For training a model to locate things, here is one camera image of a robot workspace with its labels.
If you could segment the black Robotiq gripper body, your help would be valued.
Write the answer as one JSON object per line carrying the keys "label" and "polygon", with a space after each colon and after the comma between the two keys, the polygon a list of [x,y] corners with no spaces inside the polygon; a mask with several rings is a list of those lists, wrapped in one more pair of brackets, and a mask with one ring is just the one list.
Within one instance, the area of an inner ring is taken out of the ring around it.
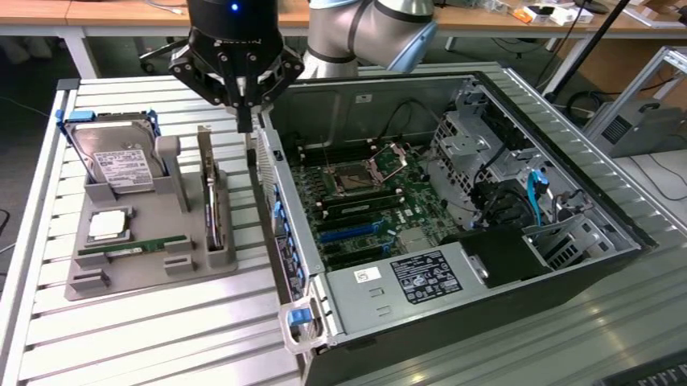
{"label": "black Robotiq gripper body", "polygon": [[262,104],[267,87],[259,77],[277,69],[283,54],[275,1],[189,1],[190,48],[223,78],[223,103]]}

